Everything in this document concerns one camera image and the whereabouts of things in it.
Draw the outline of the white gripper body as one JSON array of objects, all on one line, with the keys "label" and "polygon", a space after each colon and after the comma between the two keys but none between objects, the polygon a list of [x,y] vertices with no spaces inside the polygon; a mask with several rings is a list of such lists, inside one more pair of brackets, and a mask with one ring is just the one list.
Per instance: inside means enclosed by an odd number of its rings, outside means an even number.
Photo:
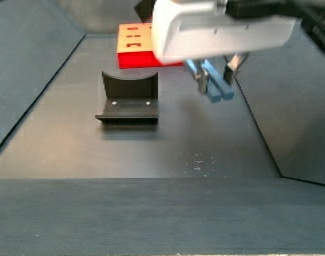
[{"label": "white gripper body", "polygon": [[229,0],[157,0],[153,9],[153,52],[164,64],[281,47],[296,20],[271,16],[232,18]]}]

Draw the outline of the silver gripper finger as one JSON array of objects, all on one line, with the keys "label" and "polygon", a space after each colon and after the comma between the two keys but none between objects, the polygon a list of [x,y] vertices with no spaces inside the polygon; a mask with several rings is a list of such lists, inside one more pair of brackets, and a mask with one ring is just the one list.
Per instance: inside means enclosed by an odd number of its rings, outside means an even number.
[{"label": "silver gripper finger", "polygon": [[240,72],[240,68],[244,65],[245,61],[249,58],[249,52],[237,53],[232,60],[227,63],[225,71],[224,71],[224,79],[229,85],[233,84],[237,74]]},{"label": "silver gripper finger", "polygon": [[203,95],[208,92],[208,71],[203,66],[204,61],[196,60],[195,66],[196,66],[196,80],[199,82],[199,91]]}]

